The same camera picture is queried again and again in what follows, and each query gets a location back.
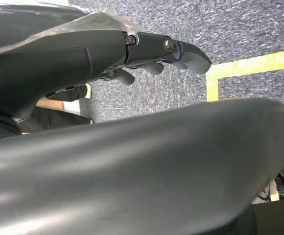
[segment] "yellow tape line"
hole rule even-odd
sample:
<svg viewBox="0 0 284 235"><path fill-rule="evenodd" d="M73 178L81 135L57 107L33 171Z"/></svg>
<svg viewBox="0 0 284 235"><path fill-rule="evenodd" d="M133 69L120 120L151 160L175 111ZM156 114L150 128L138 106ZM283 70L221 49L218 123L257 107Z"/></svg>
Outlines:
<svg viewBox="0 0 284 235"><path fill-rule="evenodd" d="M245 60L212 65L210 70L206 73L207 100L217 101L219 99L218 79L221 78L276 70L284 70L284 51Z"/></svg>

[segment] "plastic wrap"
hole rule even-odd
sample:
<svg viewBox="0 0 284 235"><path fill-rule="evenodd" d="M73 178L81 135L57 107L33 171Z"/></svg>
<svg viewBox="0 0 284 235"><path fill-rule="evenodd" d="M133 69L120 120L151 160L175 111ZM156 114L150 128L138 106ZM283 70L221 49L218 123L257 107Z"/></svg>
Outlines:
<svg viewBox="0 0 284 235"><path fill-rule="evenodd" d="M48 37L63 33L77 31L94 31L94 30L117 30L125 32L138 32L139 29L129 21L119 16L114 16L104 11L97 11L80 17L71 22L61 24L50 28L40 33L32 35L26 40L18 43L0 47L0 54L6 53L18 47L22 47L43 37Z"/></svg>

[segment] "black robotic finger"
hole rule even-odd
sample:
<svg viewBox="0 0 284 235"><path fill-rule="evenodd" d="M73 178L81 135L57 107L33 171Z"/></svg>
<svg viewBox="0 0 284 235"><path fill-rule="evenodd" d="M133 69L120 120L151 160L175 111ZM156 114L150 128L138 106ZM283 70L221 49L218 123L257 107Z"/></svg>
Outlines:
<svg viewBox="0 0 284 235"><path fill-rule="evenodd" d="M159 75L164 71L164 65L156 62L144 64L141 68L147 70L152 75Z"/></svg>
<svg viewBox="0 0 284 235"><path fill-rule="evenodd" d="M133 75L123 69L116 70L115 71L115 74L115 79L117 79L119 82L126 86L130 86L135 80L135 78Z"/></svg>
<svg viewBox="0 0 284 235"><path fill-rule="evenodd" d="M119 82L126 85L126 86L130 86L132 83L134 83L135 80L134 76L123 69L119 69L119 70L105 73L102 75L101 77L100 77L100 79L104 80L104 81L110 81L110 80L116 79Z"/></svg>
<svg viewBox="0 0 284 235"><path fill-rule="evenodd" d="M190 69L199 74L206 73L212 64L206 54L195 45L181 41L174 41L174 44L173 54L160 60L168 64L174 64L178 69Z"/></svg>

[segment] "shoe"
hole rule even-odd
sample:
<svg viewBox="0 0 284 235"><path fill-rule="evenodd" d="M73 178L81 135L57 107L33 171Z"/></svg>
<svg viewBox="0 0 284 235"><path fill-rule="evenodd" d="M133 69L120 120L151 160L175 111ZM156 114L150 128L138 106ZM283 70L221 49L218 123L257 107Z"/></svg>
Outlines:
<svg viewBox="0 0 284 235"><path fill-rule="evenodd" d="M88 88L87 94L85 96L85 98L91 99L92 97L92 88L90 84L87 83L85 86Z"/></svg>

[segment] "dark floor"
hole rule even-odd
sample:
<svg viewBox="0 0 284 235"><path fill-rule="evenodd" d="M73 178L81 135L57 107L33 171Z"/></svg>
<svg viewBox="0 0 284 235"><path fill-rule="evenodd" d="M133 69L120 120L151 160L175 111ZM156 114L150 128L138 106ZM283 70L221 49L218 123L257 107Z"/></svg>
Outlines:
<svg viewBox="0 0 284 235"><path fill-rule="evenodd" d="M141 31L193 43L214 64L284 51L284 0L71 0L107 10ZM92 83L95 121L126 118L206 100L205 77L167 66L159 76L134 71L130 87L116 81ZM284 70L219 82L220 98L265 96L284 101Z"/></svg>

